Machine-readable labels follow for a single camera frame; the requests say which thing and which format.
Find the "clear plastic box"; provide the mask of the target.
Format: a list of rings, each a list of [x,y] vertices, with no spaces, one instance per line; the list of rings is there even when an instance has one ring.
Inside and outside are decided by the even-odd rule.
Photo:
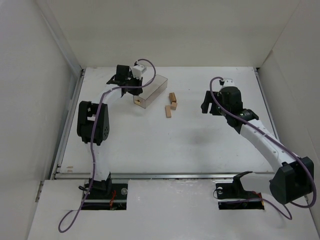
[[[153,82],[144,87],[140,95],[133,96],[133,103],[146,109],[168,86],[168,78],[157,74]]]

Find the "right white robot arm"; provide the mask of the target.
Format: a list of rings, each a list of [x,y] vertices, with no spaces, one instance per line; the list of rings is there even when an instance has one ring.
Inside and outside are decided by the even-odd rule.
[[[311,208],[317,201],[314,181],[314,162],[307,156],[300,157],[285,147],[264,126],[258,115],[244,108],[242,94],[235,86],[223,86],[219,91],[208,90],[201,104],[204,114],[223,116],[227,124],[249,141],[267,160],[274,171],[271,179],[245,171],[234,177],[231,184],[232,198],[246,199],[253,191],[267,193],[280,204],[297,207],[295,201],[312,195],[306,205]]]

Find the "small light wood cube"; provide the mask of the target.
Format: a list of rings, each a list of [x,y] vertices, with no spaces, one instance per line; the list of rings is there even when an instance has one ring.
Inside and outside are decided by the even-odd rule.
[[[170,109],[175,111],[177,109],[177,106],[178,104],[176,102],[172,102],[170,105]]]

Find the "striped dark wood block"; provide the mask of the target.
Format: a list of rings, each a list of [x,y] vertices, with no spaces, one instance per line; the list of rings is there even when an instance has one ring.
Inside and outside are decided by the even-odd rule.
[[[174,92],[170,92],[169,93],[169,100],[171,103],[176,103],[177,102],[177,98]]]

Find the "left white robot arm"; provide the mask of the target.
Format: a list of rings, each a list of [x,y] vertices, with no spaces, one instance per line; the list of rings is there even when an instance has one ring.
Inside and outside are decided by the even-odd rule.
[[[92,198],[106,197],[112,191],[111,172],[103,148],[110,133],[109,107],[125,94],[138,96],[143,92],[146,67],[117,65],[116,72],[93,100],[78,105],[76,133],[92,156],[92,173],[84,190]]]

